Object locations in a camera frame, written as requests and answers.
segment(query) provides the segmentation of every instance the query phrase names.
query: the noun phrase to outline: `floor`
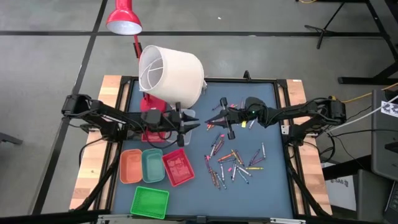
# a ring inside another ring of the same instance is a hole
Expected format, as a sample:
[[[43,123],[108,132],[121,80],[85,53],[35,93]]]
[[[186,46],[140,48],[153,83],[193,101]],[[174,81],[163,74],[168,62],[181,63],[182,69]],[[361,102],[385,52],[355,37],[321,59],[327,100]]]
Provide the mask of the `floor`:
[[[4,0],[0,30],[91,31],[102,0]],[[384,1],[372,0],[392,41],[398,25]],[[324,26],[338,3],[300,4],[293,0],[134,0],[145,31],[269,31],[306,32],[305,24]],[[114,8],[109,0],[99,26]],[[363,4],[346,4],[330,25],[334,31],[375,32]],[[0,32],[0,131],[24,140],[0,144],[0,216],[30,212],[37,185],[60,126],[60,109],[80,70],[90,36],[14,36]],[[326,38],[320,50],[311,37],[140,37],[142,46],[159,45],[195,54],[208,77],[303,80],[307,99],[336,95],[342,100],[379,86],[339,85],[339,76],[371,77],[393,62],[381,39]],[[103,75],[137,75],[134,40],[128,36],[97,37],[80,93],[96,97]],[[370,99],[347,105],[348,116],[366,108]],[[366,129],[369,119],[344,131]],[[343,136],[354,157],[370,152],[370,134]],[[86,134],[70,128],[43,212],[68,210],[78,172],[78,151]],[[319,148],[330,146],[320,137]],[[334,161],[350,160],[338,144]]]

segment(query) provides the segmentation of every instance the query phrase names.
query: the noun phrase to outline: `green tray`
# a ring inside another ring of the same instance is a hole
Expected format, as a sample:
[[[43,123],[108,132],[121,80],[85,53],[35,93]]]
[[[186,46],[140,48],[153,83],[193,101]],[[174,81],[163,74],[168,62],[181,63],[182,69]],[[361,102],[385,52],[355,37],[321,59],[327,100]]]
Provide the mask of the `green tray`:
[[[134,194],[130,213],[151,218],[164,219],[168,201],[168,191],[138,186],[136,188],[136,193]]]

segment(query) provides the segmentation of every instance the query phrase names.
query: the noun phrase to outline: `blue table surface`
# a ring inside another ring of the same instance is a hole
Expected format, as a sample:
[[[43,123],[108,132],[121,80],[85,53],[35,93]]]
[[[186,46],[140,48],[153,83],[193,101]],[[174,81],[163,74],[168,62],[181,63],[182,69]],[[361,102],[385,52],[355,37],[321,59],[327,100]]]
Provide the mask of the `blue table surface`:
[[[266,129],[260,126],[257,121],[252,129],[234,125],[236,139],[228,140],[227,136],[225,137],[224,146],[215,157],[210,159],[210,166],[220,174],[220,165],[216,160],[229,154],[231,149],[239,150],[244,163],[247,165],[255,151],[261,148],[261,142],[264,142],[267,159],[256,164],[256,166],[264,167],[264,170],[249,170],[252,174],[252,177],[246,176],[249,184],[246,184],[236,173],[235,181],[232,183],[230,173],[227,171],[232,163],[225,163],[224,174],[227,189],[218,190],[214,187],[205,165],[204,155],[210,154],[211,142],[216,135],[219,132],[226,134],[227,130],[215,127],[207,131],[204,121],[219,113],[220,110],[212,111],[211,109],[224,96],[227,97],[229,105],[238,104],[240,106],[242,99],[255,96],[263,100],[267,106],[276,108],[274,87],[270,83],[208,83],[206,93],[202,94],[191,108],[195,110],[201,126],[193,130],[190,144],[184,147],[194,170],[195,178],[172,187],[167,175],[164,180],[150,184],[143,180],[135,184],[123,184],[118,177],[112,208],[113,214],[130,213],[136,187],[144,186],[170,192],[167,215],[293,218],[278,124]],[[138,82],[135,82],[130,112],[139,111],[141,99],[142,93],[139,92]],[[151,148],[148,143],[140,141],[125,141],[123,144],[123,150],[141,149],[143,151]],[[163,152],[167,154],[178,148],[175,144],[163,149]]]

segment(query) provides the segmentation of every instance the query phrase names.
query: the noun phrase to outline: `orange plastic bin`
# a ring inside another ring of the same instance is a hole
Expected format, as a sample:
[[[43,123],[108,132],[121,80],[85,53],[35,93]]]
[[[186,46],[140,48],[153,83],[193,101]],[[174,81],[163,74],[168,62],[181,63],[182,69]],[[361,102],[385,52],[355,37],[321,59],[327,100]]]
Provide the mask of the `orange plastic bin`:
[[[132,184],[142,179],[141,150],[130,149],[120,155],[120,181],[124,184]]]

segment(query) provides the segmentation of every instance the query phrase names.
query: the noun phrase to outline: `wooden board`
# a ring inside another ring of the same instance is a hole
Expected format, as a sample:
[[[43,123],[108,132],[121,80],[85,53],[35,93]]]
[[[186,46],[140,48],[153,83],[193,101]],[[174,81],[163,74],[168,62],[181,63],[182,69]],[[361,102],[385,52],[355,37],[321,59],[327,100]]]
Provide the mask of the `wooden board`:
[[[115,107],[116,98],[119,92],[121,76],[119,75],[105,75],[103,79],[103,83],[101,86],[101,91],[99,93],[98,99],[103,101],[105,104]],[[290,104],[296,105],[299,103],[306,102],[304,87],[301,80],[287,80],[288,91]],[[124,110],[126,104],[126,98],[128,93],[128,88],[124,89],[122,103],[119,109]],[[281,105],[285,106],[284,94],[282,89],[279,89]],[[301,124],[305,122],[306,118],[297,118],[294,119],[294,123]],[[94,141],[95,139],[100,138],[101,135],[99,132],[90,133],[88,135],[87,142]],[[315,143],[313,138],[305,138],[306,141],[310,143]],[[70,208],[76,208],[79,206],[84,199],[90,194],[95,185],[98,183],[100,179],[101,166],[104,159],[104,153],[106,148],[105,141],[99,141],[92,146],[88,146],[83,154],[83,159],[81,162],[80,170],[78,173],[78,177],[76,180],[75,190],[73,192],[72,201],[70,204]],[[116,145],[112,146],[112,154],[114,155],[114,150]],[[318,151],[313,146],[305,144],[300,147],[300,157],[302,160],[303,173],[305,178],[305,184],[308,187],[311,194],[314,196],[315,200],[322,206],[322,208],[331,214],[331,207],[329,203],[328,194],[326,191],[326,183],[323,179],[322,168],[318,156]],[[300,214],[304,214],[303,203],[301,198],[300,189],[295,186],[296,199],[298,203],[298,211]],[[104,186],[103,194],[101,197],[100,208],[104,208],[104,203],[106,201],[106,196],[108,194],[108,184]]]
[[[305,98],[304,87],[301,80],[287,80],[287,90],[289,92],[289,99],[291,105],[297,105],[301,103],[305,103],[307,100]],[[282,107],[285,106],[285,98],[283,94],[282,87],[279,88],[279,95],[281,100]],[[309,117],[302,117],[302,118],[295,118],[295,124],[302,124],[306,122]],[[317,145],[315,139],[312,137],[306,137],[304,139],[306,142],[310,142],[314,145]],[[290,155],[293,154],[292,148],[289,148]],[[311,192],[312,196],[315,200],[321,205],[322,209],[332,214],[331,207],[329,203],[328,192],[326,189],[326,182],[323,178],[323,172],[321,167],[321,162],[319,159],[318,150],[310,145],[304,144],[303,146],[299,147],[300,151],[300,158],[302,162],[303,174],[304,174],[304,181],[307,189]],[[296,168],[296,164],[294,159],[292,159],[292,163]],[[303,207],[303,200],[302,195],[300,192],[299,187],[295,184],[295,193],[297,199],[297,207],[299,214],[304,214],[304,207]],[[315,212],[311,208],[311,214],[315,215]]]
[[[118,98],[121,77],[122,76],[120,75],[105,75],[102,82],[101,90],[99,91],[98,100],[101,100],[104,104],[108,106],[115,107],[116,100]],[[122,100],[121,100],[122,103],[119,107],[120,110],[124,110],[124,107],[126,106],[128,91],[129,91],[128,88],[124,88],[124,93],[122,95]],[[87,138],[87,143],[92,142],[99,138],[101,138],[101,133],[99,131],[89,133]],[[77,175],[75,189],[72,195],[72,201],[70,202],[69,206],[70,209],[77,208],[79,205],[81,205],[84,199],[86,199],[86,197],[90,194],[90,192],[94,189],[94,187],[98,183],[100,179],[102,164],[104,161],[106,143],[107,143],[106,141],[98,141],[85,148],[81,160],[79,173]],[[116,146],[117,144],[112,145],[109,164],[113,160]],[[103,193],[101,196],[101,203],[99,205],[99,208],[105,208],[105,201],[108,195],[108,189],[109,189],[109,181],[106,183],[106,185],[103,188]]]

